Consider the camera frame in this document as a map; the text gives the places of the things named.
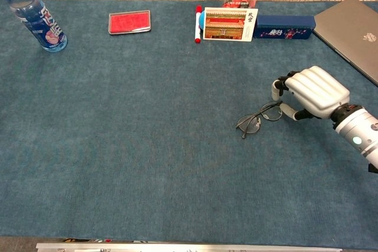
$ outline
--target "bottle label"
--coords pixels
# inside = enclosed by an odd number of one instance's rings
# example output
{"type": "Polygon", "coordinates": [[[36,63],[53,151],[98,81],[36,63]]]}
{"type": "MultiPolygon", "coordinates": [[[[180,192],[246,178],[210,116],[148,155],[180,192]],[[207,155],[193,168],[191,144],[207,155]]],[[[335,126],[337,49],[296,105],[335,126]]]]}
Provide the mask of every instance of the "bottle label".
{"type": "Polygon", "coordinates": [[[66,40],[66,35],[64,35],[45,5],[39,12],[39,16],[40,19],[33,22],[29,22],[25,18],[20,18],[20,20],[34,34],[43,47],[54,48],[66,40]]]}

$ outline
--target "water bottle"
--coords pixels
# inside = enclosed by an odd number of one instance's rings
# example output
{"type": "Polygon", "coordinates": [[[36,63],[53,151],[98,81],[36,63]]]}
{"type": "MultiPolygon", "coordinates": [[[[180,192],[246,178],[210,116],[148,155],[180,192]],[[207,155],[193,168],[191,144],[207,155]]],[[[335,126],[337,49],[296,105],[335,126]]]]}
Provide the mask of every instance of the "water bottle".
{"type": "Polygon", "coordinates": [[[32,32],[43,49],[56,53],[67,45],[67,37],[41,0],[6,0],[16,17],[32,32]]]}

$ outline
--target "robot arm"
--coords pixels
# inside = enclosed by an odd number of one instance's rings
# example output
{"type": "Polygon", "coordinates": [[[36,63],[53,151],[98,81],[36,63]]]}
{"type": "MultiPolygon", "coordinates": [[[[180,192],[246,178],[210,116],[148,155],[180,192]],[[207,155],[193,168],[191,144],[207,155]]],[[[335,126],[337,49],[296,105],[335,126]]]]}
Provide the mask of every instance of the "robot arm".
{"type": "Polygon", "coordinates": [[[275,80],[273,99],[279,100],[284,90],[293,94],[304,110],[296,111],[281,103],[283,113],[294,120],[331,119],[334,130],[369,161],[369,171],[378,173],[378,119],[362,106],[349,104],[349,91],[343,85],[320,67],[313,66],[275,80]]]}

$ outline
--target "blue box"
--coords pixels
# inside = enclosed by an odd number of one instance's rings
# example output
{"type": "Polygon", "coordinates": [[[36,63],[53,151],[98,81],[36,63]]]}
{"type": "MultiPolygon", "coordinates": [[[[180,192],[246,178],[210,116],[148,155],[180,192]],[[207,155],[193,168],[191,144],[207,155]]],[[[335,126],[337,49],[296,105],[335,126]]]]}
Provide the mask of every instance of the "blue box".
{"type": "Polygon", "coordinates": [[[306,40],[314,28],[314,16],[258,15],[253,37],[306,40]]]}

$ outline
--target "laptop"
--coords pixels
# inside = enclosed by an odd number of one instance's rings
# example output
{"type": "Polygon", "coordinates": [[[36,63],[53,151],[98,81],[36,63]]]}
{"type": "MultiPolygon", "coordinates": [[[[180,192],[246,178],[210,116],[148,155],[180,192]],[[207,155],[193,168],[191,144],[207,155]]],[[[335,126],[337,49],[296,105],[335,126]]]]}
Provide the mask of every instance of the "laptop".
{"type": "Polygon", "coordinates": [[[344,0],[315,16],[314,34],[378,86],[378,13],[344,0]]]}

